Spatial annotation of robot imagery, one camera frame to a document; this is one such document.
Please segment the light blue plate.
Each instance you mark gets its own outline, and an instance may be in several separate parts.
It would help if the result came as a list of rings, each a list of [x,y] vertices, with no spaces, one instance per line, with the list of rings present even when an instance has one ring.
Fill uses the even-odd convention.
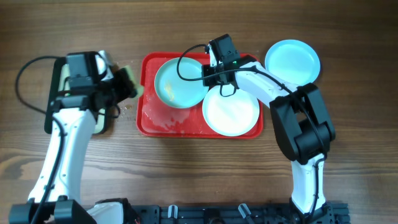
[[[173,58],[158,69],[154,80],[155,92],[170,107],[191,108],[204,99],[209,87],[203,86],[202,80],[182,80],[177,74],[177,62],[178,58]],[[187,79],[201,78],[201,67],[200,62],[184,57],[179,64],[179,71]]]
[[[281,40],[266,53],[266,70],[299,86],[313,83],[319,76],[321,63],[314,49],[300,40]]]

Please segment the green yellow sponge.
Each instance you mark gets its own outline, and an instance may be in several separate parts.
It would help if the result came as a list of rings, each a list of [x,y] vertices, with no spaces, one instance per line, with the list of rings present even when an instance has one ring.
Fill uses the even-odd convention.
[[[121,72],[121,86],[124,94],[128,98],[139,98],[144,92],[144,87],[136,81],[130,66],[125,66],[119,70]]]

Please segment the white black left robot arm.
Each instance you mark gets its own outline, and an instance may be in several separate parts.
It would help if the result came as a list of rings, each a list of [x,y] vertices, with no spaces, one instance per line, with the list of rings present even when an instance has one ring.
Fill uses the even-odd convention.
[[[52,136],[40,178],[25,204],[13,205],[10,223],[139,223],[126,198],[101,200],[89,210],[80,201],[80,181],[88,143],[95,131],[91,100],[64,88],[51,102]]]

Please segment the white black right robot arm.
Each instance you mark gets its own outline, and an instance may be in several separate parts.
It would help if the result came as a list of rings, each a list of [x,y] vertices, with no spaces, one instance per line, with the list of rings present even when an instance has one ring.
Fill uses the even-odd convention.
[[[289,83],[249,55],[227,65],[205,64],[202,77],[204,85],[230,84],[269,107],[279,149],[292,163],[292,206],[306,219],[315,216],[326,203],[323,166],[336,136],[318,87]]]

